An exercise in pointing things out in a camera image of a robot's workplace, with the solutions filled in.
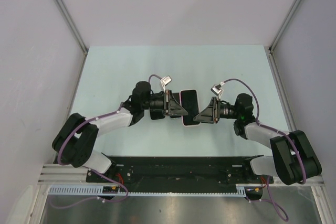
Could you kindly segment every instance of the purple cable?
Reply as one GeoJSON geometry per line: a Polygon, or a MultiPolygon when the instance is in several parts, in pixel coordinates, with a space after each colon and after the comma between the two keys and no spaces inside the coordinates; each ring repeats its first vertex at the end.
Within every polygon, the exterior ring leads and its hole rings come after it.
{"type": "MultiPolygon", "coordinates": [[[[119,108],[118,108],[116,111],[113,111],[113,112],[110,112],[110,113],[107,113],[107,114],[103,114],[103,115],[100,115],[100,116],[96,116],[96,117],[91,118],[91,119],[88,119],[88,120],[82,122],[80,125],[78,125],[78,126],[77,126],[77,127],[70,133],[70,135],[68,135],[68,137],[65,139],[63,145],[62,145],[61,148],[59,149],[58,156],[57,156],[57,162],[58,162],[58,164],[59,164],[59,165],[67,165],[67,164],[65,164],[65,163],[63,163],[63,162],[61,161],[62,153],[63,153],[63,151],[64,151],[66,145],[67,145],[68,142],[70,141],[70,139],[75,135],[75,133],[76,133],[79,129],[81,129],[81,128],[82,128],[84,125],[86,125],[87,123],[97,120],[97,118],[98,118],[98,119],[106,118],[106,117],[108,117],[108,116],[111,116],[111,115],[116,114],[117,111],[119,111],[119,110],[121,109],[121,107],[122,107],[122,103],[120,104],[119,108]]],[[[96,174],[99,175],[100,177],[102,177],[102,178],[104,178],[104,179],[106,179],[106,180],[108,180],[108,181],[110,181],[110,182],[112,182],[112,183],[115,183],[115,184],[119,185],[119,187],[123,188],[123,189],[125,190],[125,192],[126,192],[126,195],[125,195],[124,197],[122,197],[121,199],[117,199],[117,200],[103,199],[104,202],[105,202],[105,201],[107,201],[107,202],[121,202],[121,201],[123,201],[124,199],[126,199],[126,198],[128,197],[129,192],[128,192],[127,188],[126,188],[123,184],[121,184],[121,183],[119,183],[119,182],[117,182],[117,181],[115,181],[115,180],[113,180],[113,179],[111,179],[111,178],[108,178],[108,177],[104,176],[103,174],[99,173],[99,172],[96,171],[96,170],[91,170],[91,171],[94,172],[94,173],[96,173],[96,174]]],[[[96,198],[97,198],[97,197],[89,197],[89,198],[85,198],[85,199],[80,200],[79,202],[76,202],[76,203],[74,203],[74,204],[71,204],[71,205],[69,205],[69,206],[64,206],[64,207],[57,207],[57,206],[55,206],[55,205],[51,202],[51,200],[49,201],[49,203],[50,203],[50,205],[51,205],[53,208],[56,208],[56,209],[67,209],[67,208],[71,208],[71,207],[73,207],[73,206],[76,206],[76,205],[78,205],[78,204],[80,204],[80,203],[82,203],[82,202],[85,202],[85,201],[87,201],[87,200],[92,200],[92,199],[96,199],[96,198]]]]}
{"type": "MultiPolygon", "coordinates": [[[[284,137],[287,139],[287,141],[290,143],[290,145],[292,146],[292,149],[294,150],[294,152],[295,152],[295,154],[296,154],[296,157],[297,157],[297,159],[298,159],[298,161],[299,161],[299,164],[300,164],[300,168],[301,168],[301,170],[302,170],[302,182],[299,182],[299,184],[305,184],[305,183],[306,183],[306,180],[307,180],[307,174],[306,174],[306,171],[305,171],[305,167],[303,166],[303,162],[302,162],[302,159],[301,159],[301,157],[300,157],[299,151],[298,151],[298,149],[296,148],[296,146],[294,145],[292,139],[290,139],[290,137],[287,136],[287,134],[286,134],[285,132],[283,132],[283,131],[279,131],[279,130],[273,128],[273,127],[270,127],[270,126],[267,126],[267,125],[263,125],[263,124],[260,123],[260,121],[259,121],[259,114],[260,114],[260,106],[259,106],[259,102],[258,102],[257,96],[254,94],[253,90],[249,87],[249,85],[247,85],[245,82],[243,82],[243,81],[241,81],[241,80],[239,80],[239,79],[236,79],[236,78],[227,79],[226,81],[224,81],[224,83],[227,83],[227,82],[229,82],[229,81],[238,81],[238,82],[240,82],[240,83],[243,84],[243,85],[244,85],[244,86],[251,92],[251,94],[253,95],[253,98],[254,98],[254,100],[256,101],[256,104],[257,104],[256,123],[257,123],[260,127],[263,127],[263,128],[265,128],[265,129],[274,131],[274,132],[276,132],[276,133],[278,133],[278,134],[284,136],[284,137]]],[[[285,212],[285,210],[284,210],[280,205],[278,205],[278,204],[274,201],[273,196],[272,196],[272,194],[271,194],[271,192],[270,192],[270,190],[269,190],[269,178],[270,178],[270,176],[267,177],[266,185],[267,185],[267,191],[268,191],[268,194],[269,194],[269,198],[270,198],[270,199],[262,199],[261,201],[271,203],[271,204],[273,205],[275,211],[276,211],[277,214],[279,215],[279,217],[280,217],[283,221],[288,222],[289,218],[288,218],[287,213],[285,212]],[[286,218],[284,218],[284,217],[281,215],[279,209],[281,209],[281,211],[285,214],[286,218]]]]}
{"type": "Polygon", "coordinates": [[[307,181],[307,174],[306,174],[306,171],[305,171],[305,167],[303,165],[303,162],[302,162],[302,159],[300,157],[300,153],[298,151],[298,149],[296,148],[296,146],[294,145],[292,139],[290,139],[290,137],[283,131],[279,131],[273,127],[270,127],[270,126],[267,126],[267,125],[264,125],[264,124],[261,124],[260,121],[259,121],[259,113],[260,113],[260,107],[259,107],[259,102],[258,102],[258,99],[256,97],[256,95],[254,94],[253,90],[243,81],[239,80],[239,79],[236,79],[236,78],[232,78],[232,79],[228,79],[226,81],[224,81],[224,83],[227,83],[229,81],[238,81],[240,82],[241,84],[243,84],[245,87],[247,87],[247,89],[251,92],[251,94],[253,95],[254,97],[254,100],[256,101],[256,104],[257,104],[257,116],[256,116],[256,123],[260,126],[260,127],[263,127],[265,129],[268,129],[268,130],[271,130],[271,131],[274,131],[282,136],[284,136],[287,141],[289,142],[289,144],[292,146],[292,149],[293,151],[295,152],[296,154],[296,157],[298,159],[298,162],[299,162],[299,165],[300,165],[300,168],[302,170],[302,181],[301,182],[298,182],[299,184],[305,184],[306,181],[307,181]]]}
{"type": "Polygon", "coordinates": [[[149,78],[148,78],[148,82],[149,83],[151,83],[151,79],[152,79],[152,77],[157,77],[158,79],[162,79],[160,76],[158,76],[157,74],[151,74],[150,76],[149,76],[149,78]]]}
{"type": "Polygon", "coordinates": [[[68,206],[63,206],[63,207],[55,206],[54,203],[51,201],[51,199],[49,200],[49,204],[50,204],[53,208],[55,208],[55,209],[68,209],[68,208],[74,207],[74,206],[76,206],[76,205],[78,205],[78,204],[81,204],[81,203],[83,203],[83,202],[85,202],[85,201],[87,201],[87,200],[92,200],[92,199],[97,199],[97,197],[96,197],[96,196],[93,196],[93,197],[85,198],[85,199],[82,199],[82,200],[80,200],[80,201],[78,201],[78,202],[76,202],[76,203],[73,203],[73,204],[68,205],[68,206]]]}
{"type": "Polygon", "coordinates": [[[286,213],[286,211],[278,204],[274,201],[273,196],[269,190],[269,179],[270,176],[267,177],[267,181],[266,181],[266,185],[267,185],[267,191],[268,191],[268,195],[269,195],[269,199],[260,199],[260,200],[250,200],[248,198],[248,196],[246,196],[246,199],[248,200],[248,202],[267,202],[273,205],[275,211],[277,212],[278,216],[285,222],[289,221],[289,217],[288,214],[286,213]],[[279,209],[283,212],[283,214],[285,215],[285,217],[282,216],[282,214],[280,213],[279,209]]]}
{"type": "Polygon", "coordinates": [[[59,152],[58,152],[58,156],[57,156],[57,163],[59,165],[68,165],[68,164],[65,164],[61,161],[61,157],[62,157],[62,153],[65,149],[65,146],[67,146],[68,142],[70,141],[70,139],[75,135],[75,133],[81,129],[84,125],[88,124],[89,122],[92,122],[92,121],[95,121],[97,119],[101,119],[101,118],[106,118],[108,116],[111,116],[111,115],[114,115],[117,113],[117,111],[119,111],[121,109],[121,106],[122,106],[122,103],[120,104],[119,108],[116,110],[116,111],[113,111],[113,112],[110,112],[110,113],[107,113],[107,114],[104,114],[104,115],[100,115],[100,116],[95,116],[94,118],[90,118],[84,122],[82,122],[81,124],[79,124],[71,133],[70,135],[68,135],[68,137],[65,139],[63,145],[61,146],[61,148],[59,149],[59,152]]]}
{"type": "Polygon", "coordinates": [[[51,201],[51,199],[50,199],[50,200],[49,200],[49,204],[50,204],[53,208],[55,208],[55,209],[69,209],[69,208],[71,208],[71,207],[74,207],[74,206],[76,206],[76,205],[79,205],[79,204],[81,204],[81,203],[83,203],[83,202],[85,202],[85,201],[92,200],[92,199],[101,199],[103,202],[105,202],[105,201],[106,201],[106,202],[121,202],[121,201],[125,200],[125,199],[128,197],[129,191],[128,191],[128,189],[127,189],[123,184],[121,184],[121,183],[119,183],[119,182],[117,182],[117,181],[115,181],[115,180],[113,180],[113,179],[111,179],[111,178],[106,177],[105,175],[103,175],[103,174],[97,172],[96,170],[91,170],[91,171],[94,172],[94,173],[96,173],[96,174],[99,175],[100,177],[106,179],[107,181],[110,181],[110,182],[112,182],[112,183],[115,183],[115,184],[119,185],[119,187],[121,187],[121,188],[123,188],[123,189],[125,190],[126,194],[125,194],[122,198],[120,198],[120,199],[115,199],[115,200],[113,200],[114,198],[113,198],[113,199],[104,199],[104,198],[101,198],[101,197],[99,197],[99,196],[88,197],[88,198],[82,199],[82,200],[80,200],[80,201],[78,201],[78,202],[76,202],[76,203],[73,203],[73,204],[68,205],[68,206],[63,206],[63,207],[55,206],[55,205],[53,204],[53,202],[51,201]]]}

